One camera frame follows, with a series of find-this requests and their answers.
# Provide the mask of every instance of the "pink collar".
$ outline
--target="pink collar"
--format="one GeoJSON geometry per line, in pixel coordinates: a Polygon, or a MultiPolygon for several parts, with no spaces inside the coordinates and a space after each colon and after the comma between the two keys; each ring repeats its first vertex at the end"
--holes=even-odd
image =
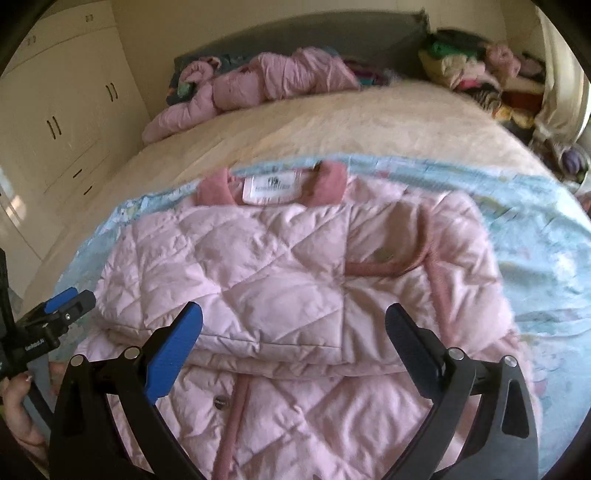
{"type": "MultiPolygon", "coordinates": [[[[237,180],[227,168],[214,172],[204,178],[197,187],[194,196],[195,205],[244,205],[232,195],[229,182],[237,180]]],[[[347,166],[341,162],[323,160],[319,164],[313,186],[299,198],[297,203],[307,207],[338,205],[343,201],[347,186],[347,166]]]]}

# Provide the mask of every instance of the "drawer handle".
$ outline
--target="drawer handle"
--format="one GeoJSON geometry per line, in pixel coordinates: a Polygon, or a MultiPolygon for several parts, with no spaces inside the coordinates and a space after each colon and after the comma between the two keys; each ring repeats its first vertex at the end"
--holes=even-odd
{"type": "Polygon", "coordinates": [[[111,86],[113,87],[113,91],[115,92],[115,99],[119,100],[119,95],[117,94],[117,89],[115,88],[115,85],[113,85],[113,82],[111,82],[111,86]]]}
{"type": "Polygon", "coordinates": [[[51,134],[53,135],[53,140],[56,139],[56,133],[53,131],[53,127],[51,126],[51,123],[49,123],[49,120],[46,120],[47,125],[49,126],[49,130],[51,130],[51,134]]]}
{"type": "Polygon", "coordinates": [[[57,127],[57,132],[61,135],[61,128],[60,128],[60,124],[57,123],[56,117],[52,116],[51,118],[53,118],[53,121],[56,123],[56,127],[57,127]]]}

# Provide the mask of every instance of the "bed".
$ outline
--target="bed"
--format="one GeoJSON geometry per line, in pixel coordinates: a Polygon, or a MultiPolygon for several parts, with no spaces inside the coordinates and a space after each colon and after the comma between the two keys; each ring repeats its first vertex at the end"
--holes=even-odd
{"type": "MultiPolygon", "coordinates": [[[[474,102],[420,80],[416,52],[428,31],[423,13],[337,12],[282,22],[199,51],[212,54],[276,44],[291,50],[303,41],[330,43],[342,54],[395,67],[408,79],[391,87],[232,112],[149,145],[62,233],[27,290],[24,311],[49,298],[54,289],[93,288],[122,225],[170,207],[193,191],[196,179],[219,167],[252,174],[332,158],[359,173],[432,190],[463,189],[483,213],[506,295],[537,355],[543,403],[546,399],[540,473],[546,473],[591,404],[586,373],[591,371],[591,298],[567,278],[575,272],[579,284],[591,281],[591,264],[576,257],[585,252],[590,257],[591,224],[538,158],[474,102]],[[322,34],[311,37],[319,29],[306,25],[322,25],[322,34]],[[392,34],[391,45],[384,47],[373,35],[380,29],[398,32],[392,34]],[[355,32],[361,40],[337,44],[344,31],[355,32]],[[527,242],[539,244],[527,250],[527,242]],[[536,267],[536,261],[545,263],[536,267]],[[580,262],[574,271],[573,262],[580,262]],[[562,417],[566,410],[569,414],[562,417]]],[[[83,335],[83,328],[75,330],[65,347],[73,348],[83,335]]],[[[66,358],[71,352],[67,348],[56,358],[66,358]]]]}

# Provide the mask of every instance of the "human hand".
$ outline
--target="human hand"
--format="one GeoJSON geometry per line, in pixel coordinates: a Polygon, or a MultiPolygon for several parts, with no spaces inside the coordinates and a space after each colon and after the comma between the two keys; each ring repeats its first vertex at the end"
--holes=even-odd
{"type": "MultiPolygon", "coordinates": [[[[66,364],[49,364],[52,390],[59,392],[61,381],[66,373],[66,364]]],[[[4,414],[8,428],[17,442],[33,457],[47,462],[47,444],[44,436],[35,427],[27,411],[22,406],[23,399],[31,389],[33,377],[26,373],[19,374],[11,380],[5,378],[0,382],[0,395],[4,401],[4,414]]]]}

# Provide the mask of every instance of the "blue gripper pad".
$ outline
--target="blue gripper pad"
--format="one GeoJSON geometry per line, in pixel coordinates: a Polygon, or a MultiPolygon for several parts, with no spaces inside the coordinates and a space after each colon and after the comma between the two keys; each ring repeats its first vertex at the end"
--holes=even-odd
{"type": "Polygon", "coordinates": [[[70,287],[67,290],[64,290],[61,293],[58,293],[52,299],[49,299],[45,302],[45,308],[43,308],[43,312],[46,315],[55,312],[59,307],[68,303],[71,299],[75,298],[78,295],[78,290],[74,287],[70,287]]]}
{"type": "Polygon", "coordinates": [[[165,397],[203,328],[201,307],[190,301],[169,327],[172,331],[153,356],[146,372],[144,393],[150,403],[165,397]]]}

